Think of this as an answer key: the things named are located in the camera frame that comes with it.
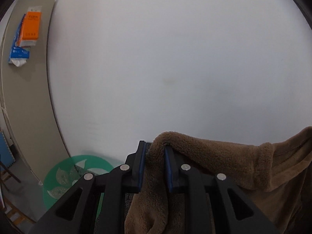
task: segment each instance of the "white tabletop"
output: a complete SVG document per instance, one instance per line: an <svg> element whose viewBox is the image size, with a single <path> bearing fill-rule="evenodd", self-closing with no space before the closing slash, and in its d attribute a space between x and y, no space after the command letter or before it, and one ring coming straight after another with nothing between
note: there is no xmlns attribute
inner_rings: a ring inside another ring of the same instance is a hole
<svg viewBox="0 0 312 234"><path fill-rule="evenodd" d="M311 50L293 0L57 0L50 91L72 155L164 131L273 143L311 125Z"/></svg>

